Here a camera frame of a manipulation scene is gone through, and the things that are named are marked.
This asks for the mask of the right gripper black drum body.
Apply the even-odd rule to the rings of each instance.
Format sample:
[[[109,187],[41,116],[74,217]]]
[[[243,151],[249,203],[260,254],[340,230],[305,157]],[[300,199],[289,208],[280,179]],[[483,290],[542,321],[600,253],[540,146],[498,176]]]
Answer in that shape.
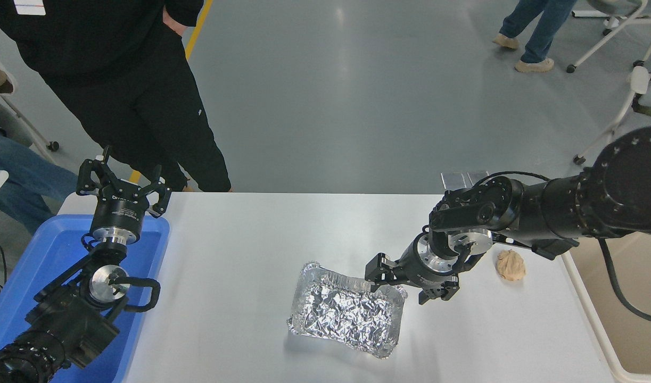
[[[452,260],[445,260],[435,255],[427,238],[418,238],[411,243],[397,261],[401,274],[408,283],[421,289],[440,289],[453,276],[443,276],[452,266]]]

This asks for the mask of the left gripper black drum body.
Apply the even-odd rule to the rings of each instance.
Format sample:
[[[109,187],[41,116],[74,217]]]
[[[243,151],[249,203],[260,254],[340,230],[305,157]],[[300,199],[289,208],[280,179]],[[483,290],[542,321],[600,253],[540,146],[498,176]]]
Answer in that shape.
[[[137,184],[126,180],[99,189],[90,235],[96,240],[106,240],[115,234],[125,240],[139,240],[150,202],[145,196],[136,198],[138,190]]]

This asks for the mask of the person's left hand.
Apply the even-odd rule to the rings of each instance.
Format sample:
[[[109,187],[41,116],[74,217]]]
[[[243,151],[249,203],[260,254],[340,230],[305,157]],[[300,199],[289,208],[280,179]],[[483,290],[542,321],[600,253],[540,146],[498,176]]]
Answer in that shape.
[[[169,27],[169,29],[178,34],[180,37],[182,37],[184,35],[184,32],[187,30],[186,25],[183,25],[172,18],[166,7],[163,7],[162,21],[165,25],[167,25],[167,27]]]

